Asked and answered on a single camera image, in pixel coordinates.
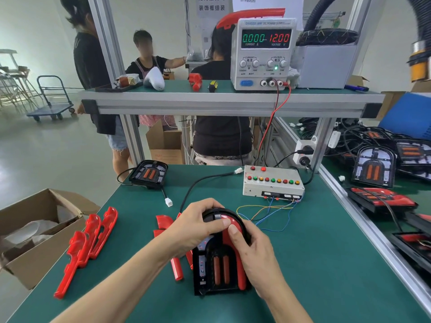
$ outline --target digital display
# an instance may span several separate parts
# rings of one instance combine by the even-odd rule
[[[289,48],[291,29],[244,29],[241,48]]]

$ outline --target ponytail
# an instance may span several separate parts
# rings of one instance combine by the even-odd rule
[[[67,21],[73,27],[85,26],[85,16],[91,14],[88,0],[60,0],[63,8],[69,13]]]

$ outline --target denim shorts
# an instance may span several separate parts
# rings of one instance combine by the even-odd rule
[[[123,125],[119,116],[115,119],[115,135],[106,135],[109,146],[116,151],[123,151],[127,147],[126,135],[124,134]]]

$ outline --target person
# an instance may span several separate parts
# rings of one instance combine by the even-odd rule
[[[196,67],[204,80],[231,79],[232,32],[230,29],[214,28],[209,55],[211,61]],[[193,150],[196,162],[208,165],[251,164],[252,134],[248,117],[197,116]]]
[[[203,222],[202,213],[215,207],[223,206],[214,199],[191,203],[164,233],[152,239],[117,271],[51,322],[124,322],[171,258],[184,255],[210,234],[228,228],[247,277],[257,294],[267,303],[274,320],[277,323],[312,323],[284,280],[267,235],[251,221],[244,221],[251,234],[249,246],[229,219]]]
[[[138,74],[141,79],[144,79],[148,72],[154,67],[158,67],[163,74],[165,69],[175,69],[186,63],[186,57],[166,59],[158,55],[154,56],[153,37],[149,32],[142,29],[133,34],[133,42],[140,56],[126,69],[127,74]],[[164,131],[178,129],[173,115],[139,116],[139,122],[148,126],[148,128],[151,128],[158,120],[162,121]]]
[[[103,58],[102,48],[97,37],[96,26],[91,16],[88,0],[60,0],[69,13],[67,20],[77,30],[73,59],[78,78],[84,89],[90,89],[111,83]],[[82,104],[78,113],[84,113]],[[97,133],[106,135],[112,149],[112,165],[119,175],[128,169],[130,153],[120,116],[116,114],[90,114]]]

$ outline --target black hose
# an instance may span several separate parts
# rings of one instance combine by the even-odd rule
[[[408,0],[418,24],[418,40],[425,41],[425,48],[431,48],[431,2],[430,0]]]
[[[317,24],[319,23],[320,18],[325,13],[326,9],[334,2],[335,0],[319,0],[313,11],[311,12],[310,17],[305,24],[304,31],[311,31],[316,29]]]

